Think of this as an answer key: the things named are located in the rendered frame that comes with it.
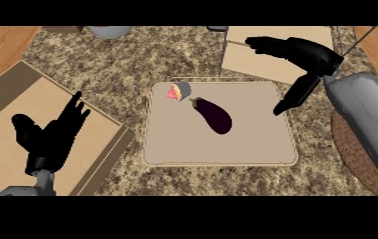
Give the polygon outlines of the open wooden drawer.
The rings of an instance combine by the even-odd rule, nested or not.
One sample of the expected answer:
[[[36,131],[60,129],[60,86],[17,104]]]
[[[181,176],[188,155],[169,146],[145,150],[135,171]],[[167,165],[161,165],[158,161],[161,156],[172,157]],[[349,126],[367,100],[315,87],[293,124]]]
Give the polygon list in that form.
[[[27,63],[0,75],[0,192],[93,194],[133,133]]]

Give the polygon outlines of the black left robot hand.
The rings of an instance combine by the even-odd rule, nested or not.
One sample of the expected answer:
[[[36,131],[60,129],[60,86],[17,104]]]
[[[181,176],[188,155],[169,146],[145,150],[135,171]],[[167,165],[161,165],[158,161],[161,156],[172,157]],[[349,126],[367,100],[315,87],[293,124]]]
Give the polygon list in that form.
[[[60,117],[42,128],[26,114],[12,116],[17,142],[29,152],[26,173],[36,176],[40,170],[52,173],[64,167],[89,109],[83,109],[82,92],[77,92]]]

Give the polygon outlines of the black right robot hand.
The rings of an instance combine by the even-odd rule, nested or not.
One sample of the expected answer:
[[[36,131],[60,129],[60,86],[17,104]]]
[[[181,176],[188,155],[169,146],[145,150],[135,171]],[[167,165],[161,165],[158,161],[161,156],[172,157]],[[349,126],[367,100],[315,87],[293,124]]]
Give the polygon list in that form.
[[[246,43],[257,54],[284,58],[306,71],[274,108],[274,114],[280,115],[291,108],[302,106],[321,82],[321,78],[334,75],[345,57],[327,46],[297,37],[290,37],[287,40],[268,36],[249,37]]]

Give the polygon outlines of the pale wooden tiered shelf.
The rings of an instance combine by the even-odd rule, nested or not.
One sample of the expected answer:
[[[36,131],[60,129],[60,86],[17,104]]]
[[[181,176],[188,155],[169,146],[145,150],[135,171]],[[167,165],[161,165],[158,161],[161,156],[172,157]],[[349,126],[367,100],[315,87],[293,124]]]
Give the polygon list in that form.
[[[250,45],[246,40],[271,37],[274,44],[268,51],[257,54],[263,47]],[[290,37],[311,40],[330,49],[334,48],[330,26],[231,26],[226,33],[226,48],[222,67],[251,76],[293,84],[306,74],[287,59],[284,44]]]

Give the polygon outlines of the dark purple eggplant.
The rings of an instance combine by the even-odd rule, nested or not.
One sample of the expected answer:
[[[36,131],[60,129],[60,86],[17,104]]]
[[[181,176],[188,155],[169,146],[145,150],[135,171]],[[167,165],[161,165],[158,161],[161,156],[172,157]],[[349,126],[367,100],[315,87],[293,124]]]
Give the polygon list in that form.
[[[191,102],[194,109],[206,119],[213,131],[219,134],[226,134],[232,129],[232,117],[229,113],[218,104],[201,97],[191,99]]]

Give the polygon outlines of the pale grey round container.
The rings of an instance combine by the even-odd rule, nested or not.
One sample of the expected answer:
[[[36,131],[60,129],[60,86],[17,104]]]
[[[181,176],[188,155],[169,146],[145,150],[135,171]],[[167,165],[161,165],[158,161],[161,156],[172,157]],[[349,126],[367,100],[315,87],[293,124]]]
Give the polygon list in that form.
[[[132,26],[91,26],[89,30],[101,39],[110,40],[124,36],[130,32]]]

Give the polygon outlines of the brown wicker basket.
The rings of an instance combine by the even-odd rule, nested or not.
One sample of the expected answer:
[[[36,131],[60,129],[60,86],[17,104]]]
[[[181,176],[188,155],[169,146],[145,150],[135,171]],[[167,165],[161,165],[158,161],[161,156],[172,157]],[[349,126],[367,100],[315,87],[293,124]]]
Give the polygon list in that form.
[[[378,195],[378,168],[339,112],[333,113],[331,131],[345,164],[368,190]]]

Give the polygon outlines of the beige square tray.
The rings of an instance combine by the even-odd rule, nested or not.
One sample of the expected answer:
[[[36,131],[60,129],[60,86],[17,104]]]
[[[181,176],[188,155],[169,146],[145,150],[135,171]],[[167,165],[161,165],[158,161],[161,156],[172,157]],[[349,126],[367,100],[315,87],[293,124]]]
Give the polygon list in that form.
[[[271,82],[153,87],[144,159],[153,166],[291,166],[299,154]]]

